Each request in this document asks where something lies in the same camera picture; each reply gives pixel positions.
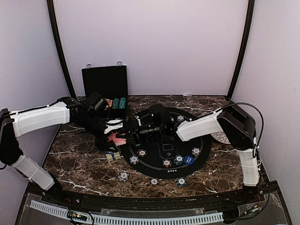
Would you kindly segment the blue chip mat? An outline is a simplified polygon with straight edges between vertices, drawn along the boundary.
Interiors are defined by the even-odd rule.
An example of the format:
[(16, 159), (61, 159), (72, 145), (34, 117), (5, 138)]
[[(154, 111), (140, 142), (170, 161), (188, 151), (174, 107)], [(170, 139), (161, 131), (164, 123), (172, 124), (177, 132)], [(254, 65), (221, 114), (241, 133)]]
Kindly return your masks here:
[(192, 149), (192, 155), (198, 156), (201, 153), (201, 150), (199, 148), (193, 148)]
[(178, 117), (177, 117), (177, 121), (183, 121), (184, 120), (184, 117), (182, 116), (182, 115), (179, 115)]

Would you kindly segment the brown chip mat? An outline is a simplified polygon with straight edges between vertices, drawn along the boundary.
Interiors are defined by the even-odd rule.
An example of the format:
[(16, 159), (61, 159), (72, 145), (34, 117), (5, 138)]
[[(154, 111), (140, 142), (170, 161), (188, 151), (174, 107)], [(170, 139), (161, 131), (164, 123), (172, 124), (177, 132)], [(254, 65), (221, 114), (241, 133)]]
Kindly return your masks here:
[(146, 151), (146, 150), (143, 150), (143, 149), (139, 149), (139, 150), (137, 151), (137, 155), (138, 155), (138, 157), (143, 158), (143, 157), (147, 156), (147, 151)]
[(172, 162), (169, 159), (164, 159), (162, 162), (163, 167), (170, 168), (172, 166)]

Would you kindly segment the red-backed card deck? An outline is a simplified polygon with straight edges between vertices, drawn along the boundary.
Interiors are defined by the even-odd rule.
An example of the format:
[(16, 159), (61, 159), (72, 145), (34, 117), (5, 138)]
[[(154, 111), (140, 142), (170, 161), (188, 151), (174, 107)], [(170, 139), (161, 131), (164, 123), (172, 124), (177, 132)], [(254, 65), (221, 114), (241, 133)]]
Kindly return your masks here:
[(118, 133), (112, 133), (108, 136), (108, 141), (113, 141), (116, 146), (121, 146), (127, 143), (126, 139), (116, 137)]

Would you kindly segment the brown chip front mat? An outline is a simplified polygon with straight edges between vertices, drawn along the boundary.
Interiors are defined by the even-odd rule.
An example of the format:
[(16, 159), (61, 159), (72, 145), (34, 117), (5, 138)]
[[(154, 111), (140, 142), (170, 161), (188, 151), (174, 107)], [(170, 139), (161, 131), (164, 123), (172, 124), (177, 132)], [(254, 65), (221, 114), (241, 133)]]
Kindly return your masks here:
[(172, 166), (172, 162), (169, 159), (164, 159), (162, 162), (163, 167), (170, 168)]

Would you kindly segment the blue chip mat edge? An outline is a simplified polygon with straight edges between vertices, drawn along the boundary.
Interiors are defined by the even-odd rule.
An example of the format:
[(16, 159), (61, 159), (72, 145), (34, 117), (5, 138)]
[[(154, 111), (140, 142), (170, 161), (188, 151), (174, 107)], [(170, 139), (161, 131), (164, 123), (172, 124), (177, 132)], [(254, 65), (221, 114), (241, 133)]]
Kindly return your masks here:
[(132, 165), (136, 165), (139, 163), (139, 158), (137, 156), (131, 156), (129, 161)]

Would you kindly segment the brown white chip stack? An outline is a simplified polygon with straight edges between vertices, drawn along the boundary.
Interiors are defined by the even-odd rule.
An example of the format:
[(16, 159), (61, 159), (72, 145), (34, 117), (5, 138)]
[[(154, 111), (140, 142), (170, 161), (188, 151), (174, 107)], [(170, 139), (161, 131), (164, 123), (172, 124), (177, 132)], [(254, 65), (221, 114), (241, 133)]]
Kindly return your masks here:
[(156, 178), (152, 178), (152, 179), (150, 180), (150, 184), (151, 184), (152, 186), (156, 186), (156, 185), (158, 185), (158, 183), (159, 183), (159, 180), (156, 179)]

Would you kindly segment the blue white chip stack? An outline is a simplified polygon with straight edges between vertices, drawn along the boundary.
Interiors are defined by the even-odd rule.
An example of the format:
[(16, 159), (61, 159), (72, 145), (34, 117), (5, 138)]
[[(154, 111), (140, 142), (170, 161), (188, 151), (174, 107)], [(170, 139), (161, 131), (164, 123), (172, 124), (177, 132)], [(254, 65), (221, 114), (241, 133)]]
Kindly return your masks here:
[(129, 173), (128, 172), (121, 172), (118, 176), (119, 181), (125, 182), (129, 179)]

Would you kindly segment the blue green chip stack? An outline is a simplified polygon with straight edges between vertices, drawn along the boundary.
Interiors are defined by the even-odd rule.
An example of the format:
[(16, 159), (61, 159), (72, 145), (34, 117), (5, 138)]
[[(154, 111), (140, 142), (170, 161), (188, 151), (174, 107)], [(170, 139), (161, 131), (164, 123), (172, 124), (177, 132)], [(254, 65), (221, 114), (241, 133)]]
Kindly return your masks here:
[(178, 186), (178, 187), (183, 187), (183, 186), (185, 186), (186, 184), (187, 184), (187, 180), (186, 180), (186, 178), (185, 177), (180, 177), (180, 178), (178, 178), (177, 180), (176, 180), (176, 186)]

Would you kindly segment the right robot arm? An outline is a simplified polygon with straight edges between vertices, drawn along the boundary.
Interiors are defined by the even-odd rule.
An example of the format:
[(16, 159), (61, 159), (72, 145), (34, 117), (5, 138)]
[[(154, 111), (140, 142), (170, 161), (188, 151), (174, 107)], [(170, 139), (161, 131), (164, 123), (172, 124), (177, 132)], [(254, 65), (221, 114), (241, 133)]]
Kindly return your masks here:
[(130, 122), (129, 136), (135, 144), (140, 144), (140, 136), (155, 133), (183, 142), (205, 135), (214, 135), (215, 139), (223, 135), (240, 157), (246, 188), (240, 191), (239, 199), (250, 203), (257, 196), (255, 186), (260, 179), (257, 154), (261, 136), (256, 134), (255, 119), (242, 109), (243, 105), (256, 108), (249, 103), (227, 101), (224, 106), (205, 115), (172, 121), (169, 109), (156, 104), (148, 109), (151, 115), (149, 123), (141, 122), (138, 116)]

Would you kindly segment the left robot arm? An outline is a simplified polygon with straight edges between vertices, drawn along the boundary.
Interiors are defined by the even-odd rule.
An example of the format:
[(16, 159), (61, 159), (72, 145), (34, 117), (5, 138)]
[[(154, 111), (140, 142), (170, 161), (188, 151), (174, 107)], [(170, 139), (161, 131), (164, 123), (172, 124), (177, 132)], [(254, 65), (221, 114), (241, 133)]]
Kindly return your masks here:
[(45, 137), (46, 132), (70, 122), (76, 123), (99, 139), (107, 140), (105, 119), (107, 101), (98, 94), (86, 100), (62, 97), (54, 103), (20, 111), (4, 108), (0, 112), (0, 161), (15, 168), (29, 181), (48, 191), (55, 204), (66, 201), (66, 193), (59, 182), (21, 149), (20, 140), (27, 135)]

